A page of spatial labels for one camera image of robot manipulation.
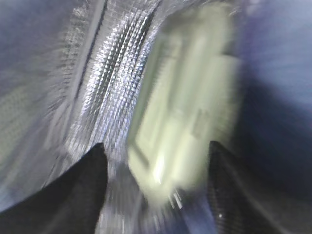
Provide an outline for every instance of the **dark blue fabric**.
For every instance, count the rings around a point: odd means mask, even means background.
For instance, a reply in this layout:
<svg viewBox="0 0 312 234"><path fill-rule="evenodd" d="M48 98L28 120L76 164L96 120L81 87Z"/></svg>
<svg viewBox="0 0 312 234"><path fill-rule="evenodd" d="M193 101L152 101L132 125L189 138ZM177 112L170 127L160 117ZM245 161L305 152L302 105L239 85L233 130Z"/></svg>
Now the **dark blue fabric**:
<svg viewBox="0 0 312 234"><path fill-rule="evenodd" d="M245 1L245 10L247 95L235 137L259 175L312 200L312 1Z"/></svg>

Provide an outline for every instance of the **pale green plastic object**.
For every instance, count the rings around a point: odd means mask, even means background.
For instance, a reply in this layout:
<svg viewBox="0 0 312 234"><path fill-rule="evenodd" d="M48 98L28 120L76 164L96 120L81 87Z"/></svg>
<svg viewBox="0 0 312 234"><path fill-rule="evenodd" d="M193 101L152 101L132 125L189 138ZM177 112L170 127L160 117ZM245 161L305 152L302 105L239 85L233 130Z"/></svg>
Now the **pale green plastic object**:
<svg viewBox="0 0 312 234"><path fill-rule="evenodd" d="M166 24L148 59L128 134L129 166L151 205L206 181L208 147L220 140L238 59L225 4L206 4Z"/></svg>

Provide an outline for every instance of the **black carbon fiber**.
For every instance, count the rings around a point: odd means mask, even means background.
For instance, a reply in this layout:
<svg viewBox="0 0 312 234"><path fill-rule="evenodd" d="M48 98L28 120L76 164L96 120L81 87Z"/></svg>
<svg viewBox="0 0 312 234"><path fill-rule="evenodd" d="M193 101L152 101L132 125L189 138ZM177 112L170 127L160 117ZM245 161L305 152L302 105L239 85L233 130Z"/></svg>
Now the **black carbon fiber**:
<svg viewBox="0 0 312 234"><path fill-rule="evenodd" d="M1 234L93 234L107 186L107 159L96 144L65 174L0 214Z"/></svg>
<svg viewBox="0 0 312 234"><path fill-rule="evenodd" d="M210 145L208 200L219 234L310 234L312 206L256 177L222 145Z"/></svg>

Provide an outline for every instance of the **foil insulation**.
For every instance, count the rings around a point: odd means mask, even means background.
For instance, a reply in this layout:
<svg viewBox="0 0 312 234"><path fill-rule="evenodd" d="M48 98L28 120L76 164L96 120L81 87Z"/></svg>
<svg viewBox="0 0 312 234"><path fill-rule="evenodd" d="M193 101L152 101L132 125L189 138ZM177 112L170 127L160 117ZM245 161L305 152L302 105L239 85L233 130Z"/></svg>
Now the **foil insulation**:
<svg viewBox="0 0 312 234"><path fill-rule="evenodd" d="M175 225L189 233L183 212L172 207L136 213L143 198L126 165L125 141L156 33L167 16L196 2L0 3L7 9L0 28L12 37L0 36L1 210L104 142L110 181L97 233L172 233ZM19 22L10 28L12 17Z"/></svg>

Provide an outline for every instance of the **crinkled aluminum foil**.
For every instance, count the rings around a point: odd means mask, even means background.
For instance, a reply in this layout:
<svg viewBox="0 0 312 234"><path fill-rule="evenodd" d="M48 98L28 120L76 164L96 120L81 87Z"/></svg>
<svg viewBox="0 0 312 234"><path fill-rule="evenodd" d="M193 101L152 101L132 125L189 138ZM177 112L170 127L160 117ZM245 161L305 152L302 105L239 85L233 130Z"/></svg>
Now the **crinkled aluminum foil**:
<svg viewBox="0 0 312 234"><path fill-rule="evenodd" d="M168 15L195 2L1 3L0 11L5 11L3 6L8 10L0 29L9 30L15 40L8 44L0 37L0 50L10 48L0 54L2 210L38 191L95 143L104 142L110 182L97 233L174 231L183 214L172 208L146 210L136 217L142 195L126 166L125 140L159 27ZM15 22L8 29L13 17L22 26Z"/></svg>

